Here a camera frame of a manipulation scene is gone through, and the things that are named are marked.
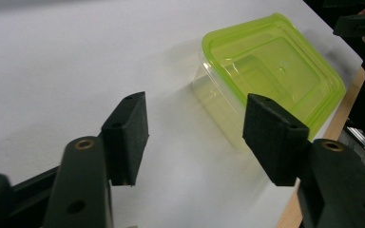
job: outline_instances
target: green plastic lid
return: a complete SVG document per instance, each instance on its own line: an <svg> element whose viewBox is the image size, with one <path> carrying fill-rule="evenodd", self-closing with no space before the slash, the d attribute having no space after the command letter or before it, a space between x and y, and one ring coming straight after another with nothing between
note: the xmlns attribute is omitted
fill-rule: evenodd
<svg viewBox="0 0 365 228"><path fill-rule="evenodd" d="M269 97L310 128L313 139L345 94L339 75L283 15L207 33L202 51L243 106Z"/></svg>

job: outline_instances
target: white table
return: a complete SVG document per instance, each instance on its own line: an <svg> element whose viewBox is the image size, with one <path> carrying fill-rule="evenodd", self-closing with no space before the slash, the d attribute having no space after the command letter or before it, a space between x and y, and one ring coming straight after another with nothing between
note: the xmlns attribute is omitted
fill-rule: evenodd
<svg viewBox="0 0 365 228"><path fill-rule="evenodd" d="M14 185L58 165L145 91L150 137L137 185L112 188L115 227L274 227L294 188L236 151L191 90L204 34L273 12L350 84L360 59L300 0L1 0L0 173Z"/></svg>

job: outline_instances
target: clear plastic container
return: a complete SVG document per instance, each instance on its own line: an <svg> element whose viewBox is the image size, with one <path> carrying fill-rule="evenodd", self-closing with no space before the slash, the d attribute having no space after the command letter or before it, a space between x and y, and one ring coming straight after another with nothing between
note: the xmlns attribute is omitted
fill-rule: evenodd
<svg viewBox="0 0 365 228"><path fill-rule="evenodd" d="M238 150L249 150L242 138L248 93L275 100L310 128L312 140L346 92L339 75L279 13L207 33L200 62L195 94Z"/></svg>

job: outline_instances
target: container lid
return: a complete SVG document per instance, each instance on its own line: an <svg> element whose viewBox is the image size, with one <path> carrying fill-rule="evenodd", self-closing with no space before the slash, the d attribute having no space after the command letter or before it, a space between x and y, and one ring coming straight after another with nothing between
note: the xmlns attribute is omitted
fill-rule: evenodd
<svg viewBox="0 0 365 228"><path fill-rule="evenodd" d="M310 128L313 139L345 94L334 69L285 16L271 16L207 33L207 64L246 105L247 94L269 97Z"/></svg>

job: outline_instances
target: white tabletop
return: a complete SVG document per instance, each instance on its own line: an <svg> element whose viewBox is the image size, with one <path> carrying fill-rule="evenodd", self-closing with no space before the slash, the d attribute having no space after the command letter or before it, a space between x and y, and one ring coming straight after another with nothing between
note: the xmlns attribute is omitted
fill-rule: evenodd
<svg viewBox="0 0 365 228"><path fill-rule="evenodd" d="M274 227L293 188L235 150L191 90L204 34L273 12L351 82L361 60L300 0L0 0L0 173L16 184L58 165L145 91L150 137L137 185L112 188L115 227Z"/></svg>

